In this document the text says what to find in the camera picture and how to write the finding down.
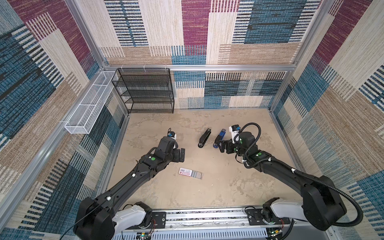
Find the blue stapler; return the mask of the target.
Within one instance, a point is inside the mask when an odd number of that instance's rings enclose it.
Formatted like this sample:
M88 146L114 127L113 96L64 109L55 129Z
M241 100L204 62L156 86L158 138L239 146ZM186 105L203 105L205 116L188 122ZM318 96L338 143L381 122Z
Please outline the blue stapler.
M215 138L214 144L213 144L213 147L215 149L219 148L219 143L220 143L220 141L223 140L225 134L226 134L226 130L222 129L221 132L217 135L217 137Z

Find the red white staple box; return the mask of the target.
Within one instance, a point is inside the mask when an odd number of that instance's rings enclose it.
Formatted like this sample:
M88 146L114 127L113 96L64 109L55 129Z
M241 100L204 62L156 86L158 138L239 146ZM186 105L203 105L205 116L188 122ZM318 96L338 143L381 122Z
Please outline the red white staple box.
M191 177L192 174L193 174L193 170L186 169L186 168L179 169L179 175Z

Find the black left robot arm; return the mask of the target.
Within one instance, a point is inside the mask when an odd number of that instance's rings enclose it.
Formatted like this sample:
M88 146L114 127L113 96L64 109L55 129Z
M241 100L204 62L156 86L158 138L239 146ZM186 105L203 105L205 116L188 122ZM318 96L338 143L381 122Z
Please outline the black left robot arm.
M81 240L111 240L116 234L133 227L151 223L152 209L138 202L121 210L123 204L144 183L151 180L169 163L185 160L185 149L179 149L174 137L163 137L157 147L143 155L136 166L116 185L92 199L80 203L74 234Z

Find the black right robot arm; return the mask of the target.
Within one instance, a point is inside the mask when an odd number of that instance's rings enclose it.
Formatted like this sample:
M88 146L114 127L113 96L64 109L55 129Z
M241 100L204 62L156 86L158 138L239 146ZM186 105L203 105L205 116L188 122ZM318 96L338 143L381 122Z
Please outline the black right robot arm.
M242 157L246 169L270 175L300 194L303 201L298 210L293 207L277 207L281 199L268 204L270 211L279 218L292 218L309 222L318 230L325 231L331 226L354 227L360 224L364 213L351 196L337 189L333 181L326 177L316 177L303 173L257 146L261 137L247 132L238 125L229 128L232 138L224 140L218 135L215 146L227 154Z

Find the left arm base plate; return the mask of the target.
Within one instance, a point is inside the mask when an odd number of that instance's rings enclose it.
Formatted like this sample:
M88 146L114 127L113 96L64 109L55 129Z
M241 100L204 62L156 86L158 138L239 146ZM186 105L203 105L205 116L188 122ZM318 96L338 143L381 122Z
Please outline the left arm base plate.
M151 230L151 229L164 229L166 227L167 213L166 212L152 212L144 222L138 226L130 227L129 230Z

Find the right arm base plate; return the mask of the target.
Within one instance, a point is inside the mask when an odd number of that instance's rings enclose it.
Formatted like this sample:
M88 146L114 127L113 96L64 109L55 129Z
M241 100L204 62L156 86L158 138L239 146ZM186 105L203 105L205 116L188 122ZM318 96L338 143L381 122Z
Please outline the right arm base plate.
M244 209L250 226L284 225L291 224L290 218L278 218L273 213L265 215L262 208L245 207Z

